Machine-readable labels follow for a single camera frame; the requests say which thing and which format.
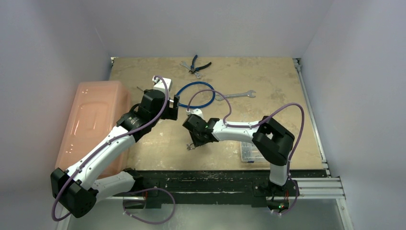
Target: wooden tabletop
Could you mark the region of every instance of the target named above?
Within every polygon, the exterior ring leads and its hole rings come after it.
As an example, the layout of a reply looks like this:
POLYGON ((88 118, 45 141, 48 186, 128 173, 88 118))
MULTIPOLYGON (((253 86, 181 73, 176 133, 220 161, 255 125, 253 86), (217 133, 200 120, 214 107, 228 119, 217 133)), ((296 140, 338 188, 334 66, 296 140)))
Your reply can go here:
MULTIPOLYGON (((291 169, 322 169, 312 123, 308 114, 303 91, 289 57, 199 57, 195 66, 208 62, 212 65, 201 70, 199 80, 180 65, 191 64, 192 57, 148 57, 116 58, 110 80, 121 81, 131 92, 132 102, 139 103, 143 92, 152 89, 152 76, 161 75, 173 80, 171 97, 184 85, 194 81, 205 81, 223 94, 255 90, 256 97, 233 98, 233 108, 228 121, 258 121, 282 105, 300 103, 305 109, 305 127, 302 139, 292 158, 291 169)), ((182 92, 180 102, 187 104, 191 96, 204 85, 193 85, 182 92)), ((212 97, 211 92, 197 95, 192 105, 204 104, 212 97)), ((182 126, 186 109, 180 107, 178 120, 160 120, 150 133, 143 136, 130 148, 127 167, 137 170, 243 170, 269 169, 267 162, 246 163, 241 160, 240 142, 222 141, 208 143, 187 151, 192 143, 189 132, 182 126)), ((223 118, 228 113, 225 101, 216 101, 202 109, 205 120, 223 118)), ((277 114, 275 119, 297 137, 301 114, 297 107, 290 106, 277 114)))

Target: translucent orange box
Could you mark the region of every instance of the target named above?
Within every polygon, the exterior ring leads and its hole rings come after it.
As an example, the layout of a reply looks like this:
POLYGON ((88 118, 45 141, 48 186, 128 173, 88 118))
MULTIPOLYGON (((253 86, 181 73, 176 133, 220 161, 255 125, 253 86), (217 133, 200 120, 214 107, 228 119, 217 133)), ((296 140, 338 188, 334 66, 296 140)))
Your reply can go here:
MULTIPOLYGON (((82 82, 76 91, 55 168, 67 169, 86 156, 130 109, 129 91, 119 81, 82 82)), ((121 172, 128 150, 117 157, 99 176, 121 172)))

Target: pliers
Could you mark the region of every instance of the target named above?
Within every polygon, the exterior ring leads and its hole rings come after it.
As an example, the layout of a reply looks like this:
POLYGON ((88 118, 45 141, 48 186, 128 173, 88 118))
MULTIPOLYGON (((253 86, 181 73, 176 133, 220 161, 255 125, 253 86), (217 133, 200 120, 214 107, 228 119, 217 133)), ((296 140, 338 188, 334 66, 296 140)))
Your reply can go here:
POLYGON ((191 65, 191 68, 189 70, 189 73, 191 73, 191 74, 194 74, 195 72, 197 72, 199 70, 205 69, 205 68, 209 67, 212 64, 212 62, 209 62, 208 64, 206 64, 204 66, 200 66, 200 67, 195 68, 194 67, 194 62, 196 61, 196 59, 197 59, 197 55, 195 55, 193 60, 192 60, 192 65, 191 65))

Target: white connector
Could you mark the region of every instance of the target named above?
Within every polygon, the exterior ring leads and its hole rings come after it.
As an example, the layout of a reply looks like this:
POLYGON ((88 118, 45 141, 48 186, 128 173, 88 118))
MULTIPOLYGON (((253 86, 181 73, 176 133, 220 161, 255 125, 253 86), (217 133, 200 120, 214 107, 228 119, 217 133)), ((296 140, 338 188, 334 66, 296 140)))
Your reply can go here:
MULTIPOLYGON (((159 91, 165 93, 164 83, 159 78, 154 79, 154 77, 152 77, 152 81, 155 83, 154 90, 159 90, 159 91)), ((168 87, 168 91, 170 91, 172 89, 172 80, 169 78, 163 78, 163 79, 166 83, 166 86, 168 87)))
POLYGON ((198 115, 199 117, 201 117, 204 120, 203 112, 200 109, 193 109, 192 111, 186 110, 186 115, 189 116, 190 114, 198 115))

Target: coiled blue cable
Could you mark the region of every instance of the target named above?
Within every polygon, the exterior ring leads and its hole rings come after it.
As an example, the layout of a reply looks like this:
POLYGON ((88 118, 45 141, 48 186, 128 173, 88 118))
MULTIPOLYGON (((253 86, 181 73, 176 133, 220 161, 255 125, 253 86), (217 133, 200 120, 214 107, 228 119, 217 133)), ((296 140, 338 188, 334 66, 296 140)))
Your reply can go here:
MULTIPOLYGON (((196 84, 207 85, 210 89, 214 90, 213 86, 212 86, 211 84, 207 83, 207 82, 204 82, 204 81, 195 81, 195 82, 192 82, 192 83, 189 83, 189 84, 183 86, 183 87, 176 93, 176 95, 179 95, 183 90, 185 90, 185 89, 188 88, 189 86, 191 86, 191 85, 196 85, 196 84)), ((206 104, 195 105, 195 106, 191 105, 190 108, 191 108, 191 109, 204 108, 204 107, 210 105, 210 104, 214 101, 214 98, 215 98, 215 92, 213 92, 213 97, 212 97, 212 99, 211 99, 209 102, 207 102, 206 104)), ((179 103, 179 106, 185 107, 185 108, 188 107, 187 104, 181 104, 181 103, 179 103)))

